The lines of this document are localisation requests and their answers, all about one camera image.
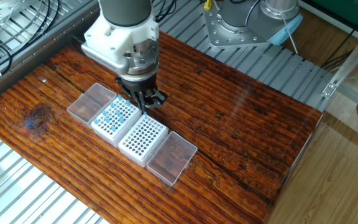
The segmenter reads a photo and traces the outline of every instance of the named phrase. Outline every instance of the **metal bracket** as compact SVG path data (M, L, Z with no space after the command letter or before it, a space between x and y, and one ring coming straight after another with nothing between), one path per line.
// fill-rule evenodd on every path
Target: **metal bracket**
M236 49L239 47L270 45L270 43L252 32L249 28L240 27L237 30L233 30L230 27L226 27L229 25L225 26L225 22L214 4L211 9L204 9L203 13L209 42L215 49Z
M333 83L328 83L327 87L324 89L321 96L330 99L334 95L337 89L338 89L337 85Z
M322 92L321 96L326 97L326 98L332 97L333 92L335 92L336 88L339 85L341 85L341 83L353 71L353 69L356 67L357 64L358 64L358 45L352 51L352 53L348 56L348 58L343 63L343 65L340 67L340 69L336 72L336 74L333 76L333 78L329 82L328 86Z

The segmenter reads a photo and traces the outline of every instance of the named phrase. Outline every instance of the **metal frame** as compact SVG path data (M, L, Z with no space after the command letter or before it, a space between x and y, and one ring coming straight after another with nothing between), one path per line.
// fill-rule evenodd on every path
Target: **metal frame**
M328 83L327 87L323 90L321 96L325 98L332 98L335 92L338 90L344 96L353 100L358 104L358 92L352 90L350 87L342 84L346 77L353 71L358 64L358 45L346 59L335 76Z
M67 36L83 33L96 18L99 10L97 0L65 0L69 1L81 2L81 7L63 11L68 16L60 16L47 35L15 58L12 72L0 79L0 93L66 46ZM159 11L162 1L156 0L154 6ZM281 46L211 48L203 6L199 1L178 1L177 10L160 22L160 30L321 111L329 103L329 99L320 94L332 75ZM244 97L239 96L239 100L244 100ZM22 223L24 220L107 223L0 140L0 223Z

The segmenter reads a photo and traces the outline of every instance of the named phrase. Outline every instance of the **metal grating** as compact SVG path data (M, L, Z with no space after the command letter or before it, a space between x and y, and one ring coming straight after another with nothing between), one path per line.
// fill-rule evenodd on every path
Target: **metal grating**
M53 26L55 27L62 20L70 17L79 8L85 5L85 3L89 3L91 1L92 0L60 0L59 15ZM50 16L47 18L42 30L49 26L55 16L57 11L57 0L50 0L50 7ZM37 37L40 35L36 34L36 32L42 21L45 19L47 8L48 0L37 0L35 4L32 4L20 13L12 16L12 18L5 23L0 23L0 44L7 48L11 54L14 54L33 36ZM6 53L3 50L0 50L0 66L6 59ZM7 63L5 63L4 66L1 66L0 70L3 70L6 65Z
M90 0L62 1L59 21ZM162 1L156 0L154 6L159 12ZM320 93L331 79L330 73L281 46L212 49L202 11L199 1L180 0L177 10L160 23L160 29L292 98L325 110L329 101ZM0 43L17 49L45 16L41 10L36 24L25 27L36 13L37 8L30 7L11 19L0 33ZM107 222L0 141L0 223Z

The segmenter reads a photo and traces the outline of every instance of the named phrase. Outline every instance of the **metal mounting plate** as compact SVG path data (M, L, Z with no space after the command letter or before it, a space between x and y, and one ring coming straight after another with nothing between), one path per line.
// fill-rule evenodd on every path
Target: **metal mounting plate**
M8 16L11 14L12 16L21 12L23 9L35 4L36 0L0 0L0 23L5 22L8 19Z
M204 9L206 28L211 46L216 49L235 49L239 47L269 46L261 36L248 28L242 34L235 34L223 28L218 21L218 9L212 5L211 9Z

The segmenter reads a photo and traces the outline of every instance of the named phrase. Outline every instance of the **wooden board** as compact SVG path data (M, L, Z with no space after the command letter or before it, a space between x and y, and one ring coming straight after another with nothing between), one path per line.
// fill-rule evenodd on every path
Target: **wooden board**
M0 96L0 138L109 222L264 223L321 113L162 34L150 115L199 149L168 187L67 112L111 73L71 47Z

